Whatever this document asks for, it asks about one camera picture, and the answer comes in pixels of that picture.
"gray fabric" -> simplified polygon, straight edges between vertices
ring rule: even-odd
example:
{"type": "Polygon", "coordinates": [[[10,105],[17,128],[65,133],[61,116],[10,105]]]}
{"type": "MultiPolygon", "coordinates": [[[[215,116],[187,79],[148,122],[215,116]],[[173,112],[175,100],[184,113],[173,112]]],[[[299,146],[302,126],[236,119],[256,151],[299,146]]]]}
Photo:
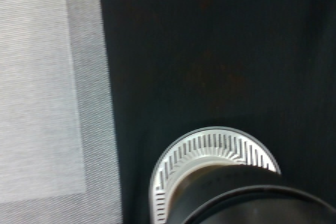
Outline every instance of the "gray fabric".
{"type": "Polygon", "coordinates": [[[122,223],[98,0],[0,1],[0,223],[122,223]]]}

